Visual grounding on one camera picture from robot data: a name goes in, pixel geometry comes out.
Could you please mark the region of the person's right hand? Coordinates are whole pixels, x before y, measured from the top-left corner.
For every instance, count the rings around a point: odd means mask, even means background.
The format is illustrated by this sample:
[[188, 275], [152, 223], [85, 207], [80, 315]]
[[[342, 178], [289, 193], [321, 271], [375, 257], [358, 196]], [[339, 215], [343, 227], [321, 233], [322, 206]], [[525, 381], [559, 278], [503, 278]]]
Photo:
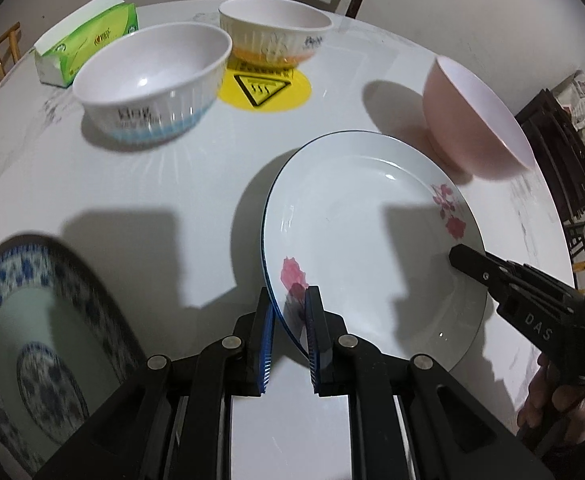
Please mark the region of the person's right hand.
[[538, 358], [539, 370], [533, 376], [524, 405], [517, 414], [517, 426], [538, 427], [543, 411], [548, 405], [565, 413], [569, 420], [564, 442], [581, 444], [585, 442], [585, 387], [562, 385], [553, 387], [550, 383], [551, 361], [541, 353]]

